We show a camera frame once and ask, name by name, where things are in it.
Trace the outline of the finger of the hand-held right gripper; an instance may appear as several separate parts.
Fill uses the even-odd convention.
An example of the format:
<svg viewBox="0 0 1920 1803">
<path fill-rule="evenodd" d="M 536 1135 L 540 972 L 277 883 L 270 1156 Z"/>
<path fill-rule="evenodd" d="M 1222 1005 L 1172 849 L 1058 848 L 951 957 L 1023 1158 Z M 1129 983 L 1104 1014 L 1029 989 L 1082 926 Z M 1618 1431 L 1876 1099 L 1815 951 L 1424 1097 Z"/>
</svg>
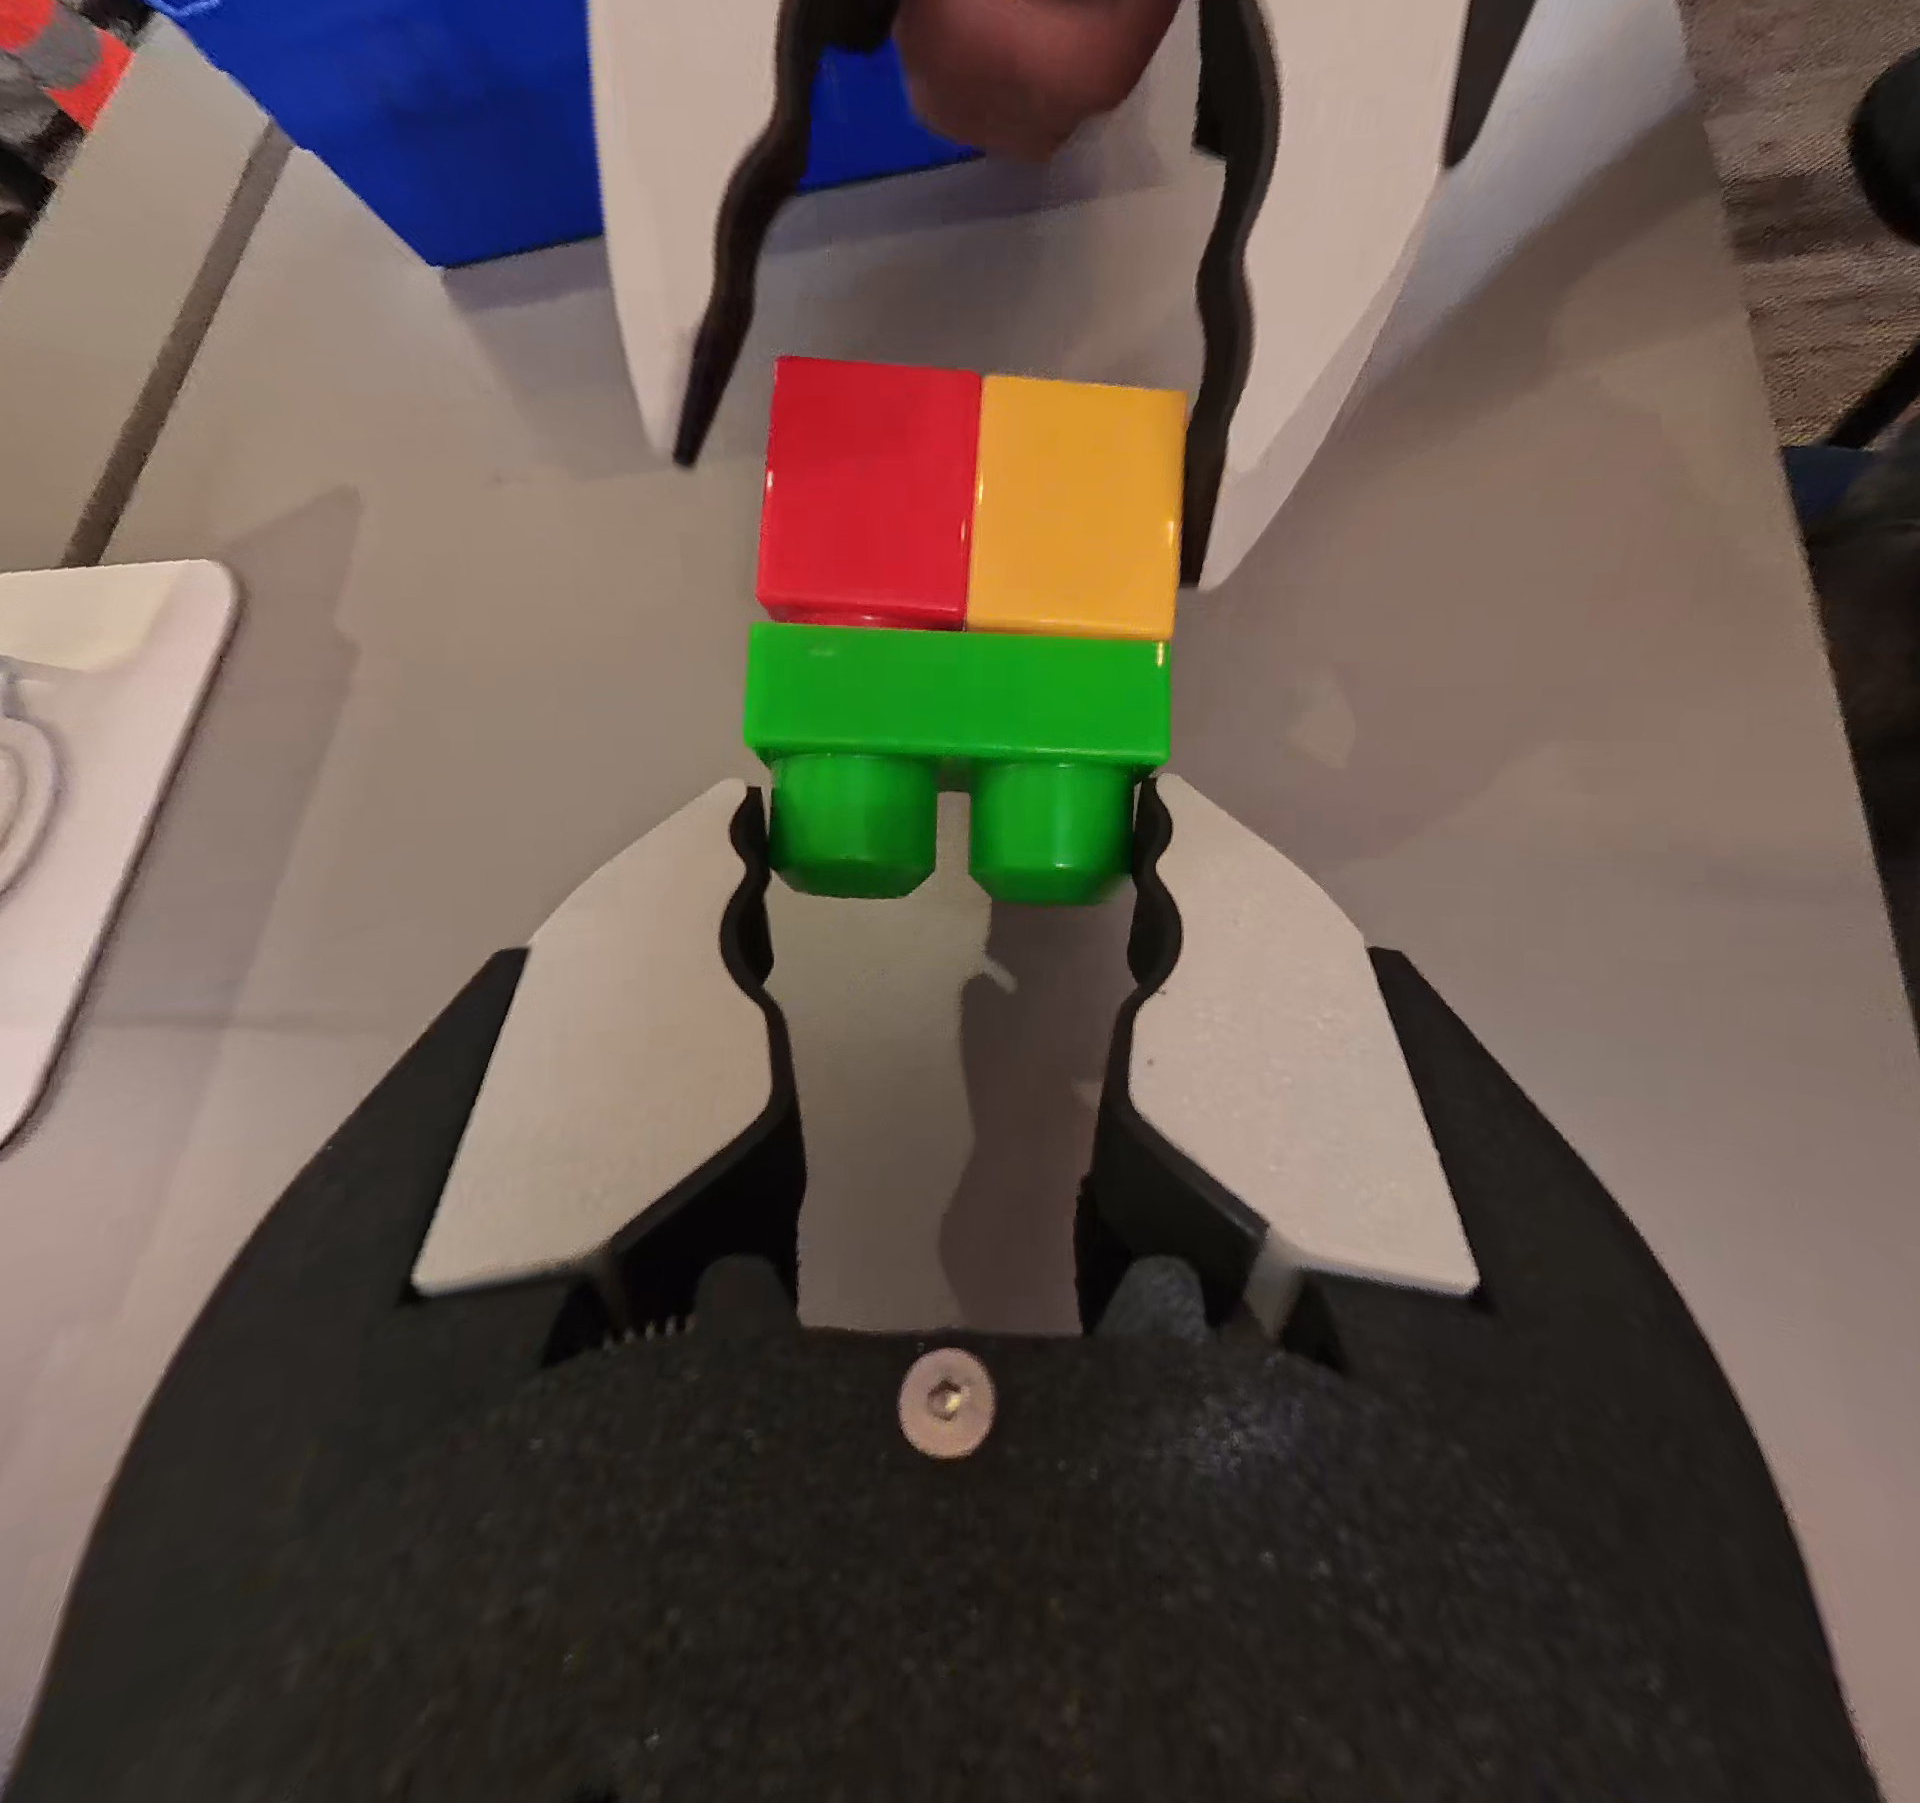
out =
<svg viewBox="0 0 1920 1803">
<path fill-rule="evenodd" d="M 1200 260 L 1183 586 L 1211 590 L 1333 435 L 1425 232 L 1471 0 L 1200 0 L 1224 167 Z"/>
<path fill-rule="evenodd" d="M 588 0 L 614 303 L 650 447 L 693 467 L 746 344 L 768 230 L 810 150 L 829 48 L 900 0 Z"/>
</svg>

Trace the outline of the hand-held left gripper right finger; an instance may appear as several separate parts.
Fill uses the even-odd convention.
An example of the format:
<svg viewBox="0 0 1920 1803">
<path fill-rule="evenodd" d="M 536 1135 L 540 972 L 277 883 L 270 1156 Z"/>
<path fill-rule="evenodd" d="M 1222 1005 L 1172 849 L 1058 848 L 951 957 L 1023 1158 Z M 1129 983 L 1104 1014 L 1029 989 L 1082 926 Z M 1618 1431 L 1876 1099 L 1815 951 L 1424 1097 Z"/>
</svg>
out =
<svg viewBox="0 0 1920 1803">
<path fill-rule="evenodd" d="M 1208 1326 L 1283 1335 L 1313 1275 L 1475 1295 L 1475 1258 L 1369 948 L 1279 848 L 1161 772 L 1135 815 L 1133 991 L 1077 1196 L 1084 1334 L 1135 1263 Z"/>
</svg>

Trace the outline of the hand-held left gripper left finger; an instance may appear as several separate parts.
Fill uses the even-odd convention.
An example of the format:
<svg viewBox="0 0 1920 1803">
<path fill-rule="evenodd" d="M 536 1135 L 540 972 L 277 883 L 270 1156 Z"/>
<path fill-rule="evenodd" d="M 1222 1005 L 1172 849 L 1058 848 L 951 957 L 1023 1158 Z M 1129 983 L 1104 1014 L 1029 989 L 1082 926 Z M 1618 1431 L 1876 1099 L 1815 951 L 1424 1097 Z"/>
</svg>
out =
<svg viewBox="0 0 1920 1803">
<path fill-rule="evenodd" d="M 800 1297 L 803 1123 L 768 993 L 763 794 L 721 781 L 535 931 L 413 1266 L 441 1299 L 553 1279 L 621 1331 L 691 1318 L 714 1263 Z"/>
</svg>

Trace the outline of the blue plastic bin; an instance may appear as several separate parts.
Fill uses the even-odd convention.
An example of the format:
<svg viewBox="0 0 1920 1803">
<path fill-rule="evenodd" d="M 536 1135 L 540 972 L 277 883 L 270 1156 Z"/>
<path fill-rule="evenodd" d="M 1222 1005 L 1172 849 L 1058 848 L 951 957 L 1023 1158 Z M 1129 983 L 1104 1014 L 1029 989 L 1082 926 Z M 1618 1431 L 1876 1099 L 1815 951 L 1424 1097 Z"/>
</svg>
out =
<svg viewBox="0 0 1920 1803">
<path fill-rule="evenodd" d="M 588 0 L 142 0 L 420 256 L 452 270 L 603 230 Z M 965 151 L 906 119 L 889 35 L 829 48 L 799 193 Z"/>
</svg>

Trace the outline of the red one-stud toy block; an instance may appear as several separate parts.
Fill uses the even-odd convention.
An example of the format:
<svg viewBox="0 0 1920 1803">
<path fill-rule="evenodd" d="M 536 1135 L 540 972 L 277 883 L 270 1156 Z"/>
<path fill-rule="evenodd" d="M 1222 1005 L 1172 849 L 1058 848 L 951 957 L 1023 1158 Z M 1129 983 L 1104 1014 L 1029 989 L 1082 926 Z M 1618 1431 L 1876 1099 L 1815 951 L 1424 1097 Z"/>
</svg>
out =
<svg viewBox="0 0 1920 1803">
<path fill-rule="evenodd" d="M 965 625 L 980 390 L 959 369 L 775 361 L 757 566 L 772 618 Z"/>
</svg>

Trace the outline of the yellow one-stud toy block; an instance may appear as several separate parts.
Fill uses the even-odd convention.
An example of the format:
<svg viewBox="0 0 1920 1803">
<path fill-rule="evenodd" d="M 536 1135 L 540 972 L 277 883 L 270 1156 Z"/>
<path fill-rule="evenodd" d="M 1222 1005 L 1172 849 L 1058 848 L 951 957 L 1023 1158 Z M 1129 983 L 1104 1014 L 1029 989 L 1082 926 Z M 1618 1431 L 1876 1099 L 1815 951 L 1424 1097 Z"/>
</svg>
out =
<svg viewBox="0 0 1920 1803">
<path fill-rule="evenodd" d="M 1178 392 L 985 375 L 967 627 L 1172 638 L 1184 443 Z"/>
</svg>

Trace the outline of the green two-stud toy block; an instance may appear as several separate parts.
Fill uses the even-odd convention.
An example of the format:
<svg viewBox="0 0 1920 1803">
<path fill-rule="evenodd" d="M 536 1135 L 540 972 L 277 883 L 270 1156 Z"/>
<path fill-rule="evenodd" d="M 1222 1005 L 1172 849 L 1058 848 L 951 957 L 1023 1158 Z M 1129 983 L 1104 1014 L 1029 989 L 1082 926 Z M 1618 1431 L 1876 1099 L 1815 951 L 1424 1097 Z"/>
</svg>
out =
<svg viewBox="0 0 1920 1803">
<path fill-rule="evenodd" d="M 1172 644 L 761 620 L 744 742 L 773 781 L 792 888 L 888 901 L 970 801 L 968 872 L 997 904 L 1101 904 L 1129 875 L 1139 786 L 1172 743 Z"/>
</svg>

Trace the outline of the person's right hand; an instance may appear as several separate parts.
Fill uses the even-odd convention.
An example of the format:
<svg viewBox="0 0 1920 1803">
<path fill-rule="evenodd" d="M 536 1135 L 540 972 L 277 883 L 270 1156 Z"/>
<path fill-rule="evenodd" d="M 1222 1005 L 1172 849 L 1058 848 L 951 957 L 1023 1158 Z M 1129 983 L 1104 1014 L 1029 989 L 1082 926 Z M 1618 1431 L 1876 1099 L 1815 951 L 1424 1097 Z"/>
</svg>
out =
<svg viewBox="0 0 1920 1803">
<path fill-rule="evenodd" d="M 900 0 L 914 115 L 985 156 L 1041 161 L 1119 111 L 1183 0 Z"/>
</svg>

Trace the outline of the white stand with wooden board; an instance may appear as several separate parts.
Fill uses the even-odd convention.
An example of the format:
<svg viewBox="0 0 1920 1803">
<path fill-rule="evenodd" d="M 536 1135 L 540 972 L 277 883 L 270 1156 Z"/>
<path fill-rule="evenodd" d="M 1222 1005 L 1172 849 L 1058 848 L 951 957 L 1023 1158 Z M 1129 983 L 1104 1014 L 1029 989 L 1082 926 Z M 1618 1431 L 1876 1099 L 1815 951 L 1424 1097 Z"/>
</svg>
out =
<svg viewBox="0 0 1920 1803">
<path fill-rule="evenodd" d="M 35 1116 L 241 614 L 216 560 L 3 577 L 3 1142 Z"/>
</svg>

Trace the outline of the orange striped cone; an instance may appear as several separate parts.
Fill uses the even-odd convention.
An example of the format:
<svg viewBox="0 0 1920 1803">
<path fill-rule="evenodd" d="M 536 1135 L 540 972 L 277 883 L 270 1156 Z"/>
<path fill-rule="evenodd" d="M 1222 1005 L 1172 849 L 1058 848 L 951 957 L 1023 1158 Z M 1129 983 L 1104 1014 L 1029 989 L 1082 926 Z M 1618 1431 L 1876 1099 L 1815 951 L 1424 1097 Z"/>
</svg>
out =
<svg viewBox="0 0 1920 1803">
<path fill-rule="evenodd" d="M 61 0 L 3 0 L 3 52 L 83 135 L 134 62 L 124 40 Z"/>
</svg>

